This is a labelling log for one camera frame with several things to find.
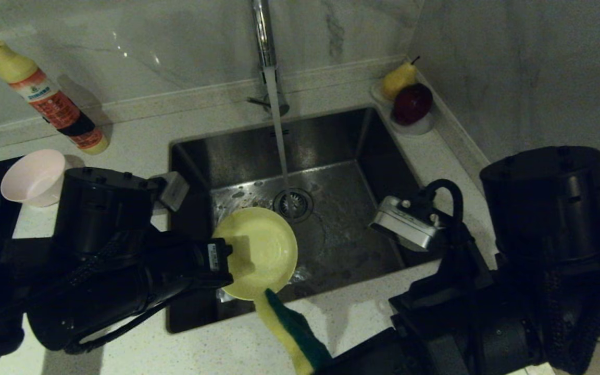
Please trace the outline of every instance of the sink drain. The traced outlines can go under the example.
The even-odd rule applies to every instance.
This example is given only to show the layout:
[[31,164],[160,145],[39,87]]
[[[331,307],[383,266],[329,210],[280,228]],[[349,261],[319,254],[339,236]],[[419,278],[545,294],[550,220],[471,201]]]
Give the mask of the sink drain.
[[286,221],[297,223],[307,219],[314,209],[314,200],[305,190],[292,187],[289,193],[282,190],[274,198],[274,210]]

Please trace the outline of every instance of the white countertop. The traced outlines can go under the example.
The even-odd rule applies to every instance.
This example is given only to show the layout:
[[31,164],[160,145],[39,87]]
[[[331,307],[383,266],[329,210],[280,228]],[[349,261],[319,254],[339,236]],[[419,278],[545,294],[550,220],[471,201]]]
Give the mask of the white countertop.
[[[369,95],[373,80],[364,79],[286,95],[291,111],[283,121],[321,116],[377,105]],[[213,105],[176,114],[118,123],[105,128],[110,147],[98,156],[82,154],[63,135],[41,138],[0,148],[0,160],[53,148],[81,159],[87,166],[109,168],[148,177],[169,169],[169,145],[178,140],[256,127],[269,123],[257,105],[244,102]],[[441,117],[439,121],[448,121]],[[483,195],[459,160],[435,131],[418,137],[395,136],[421,184],[437,178],[455,181],[465,197],[465,223],[492,268],[494,234]],[[450,212],[447,195],[437,205]],[[15,238],[49,237],[53,233],[57,205],[38,209],[23,206]],[[165,216],[153,223],[166,228]],[[438,262],[424,264],[381,278],[308,297],[288,304],[305,315],[318,339],[336,356],[391,326],[388,298],[405,292],[409,284],[436,271]],[[81,356],[49,352],[36,341],[26,320],[26,338],[18,351],[0,359],[2,375],[147,375],[153,373],[293,373],[283,347],[255,314],[232,318],[181,334],[165,330],[165,314],[159,313],[120,339]],[[548,365],[520,370],[520,375],[553,373]]]

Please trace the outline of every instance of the wall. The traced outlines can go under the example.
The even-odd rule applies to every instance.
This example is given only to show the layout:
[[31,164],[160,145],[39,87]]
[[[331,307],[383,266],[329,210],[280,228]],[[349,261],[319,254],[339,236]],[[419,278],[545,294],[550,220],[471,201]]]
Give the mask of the wall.
[[[403,54],[422,0],[271,0],[281,71]],[[255,78],[249,0],[0,0],[0,39],[80,106]],[[0,82],[0,124],[35,117]]]
[[409,55],[496,161],[600,149],[600,2],[426,2]]

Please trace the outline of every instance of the sink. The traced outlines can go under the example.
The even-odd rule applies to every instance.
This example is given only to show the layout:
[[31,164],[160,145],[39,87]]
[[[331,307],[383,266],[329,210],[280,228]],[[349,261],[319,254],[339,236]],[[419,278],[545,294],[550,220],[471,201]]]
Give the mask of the sink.
[[[419,188],[376,110],[285,123],[283,137],[290,198],[272,126],[173,145],[171,169],[191,188],[170,228],[204,240],[236,209],[274,209],[298,242],[296,271],[279,292],[284,302],[441,257],[398,247],[367,227],[384,197]],[[167,329],[183,332],[253,310],[223,290],[194,292],[169,306]]]

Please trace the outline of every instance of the running water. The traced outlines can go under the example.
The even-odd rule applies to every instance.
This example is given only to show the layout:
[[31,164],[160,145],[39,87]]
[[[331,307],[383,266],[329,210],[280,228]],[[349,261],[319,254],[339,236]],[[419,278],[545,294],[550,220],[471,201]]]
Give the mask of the running water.
[[281,132],[281,115],[279,114],[279,98],[277,97],[277,77],[274,67],[264,67],[262,70],[267,85],[267,95],[270,100],[270,111],[272,113],[272,122],[274,124],[274,135],[277,138],[277,150],[279,151],[279,161],[281,162],[281,174],[284,177],[284,189],[286,202],[289,206],[289,216],[293,218],[295,206],[291,199],[291,186],[289,185],[289,171],[286,168],[286,149],[284,147],[284,136]]

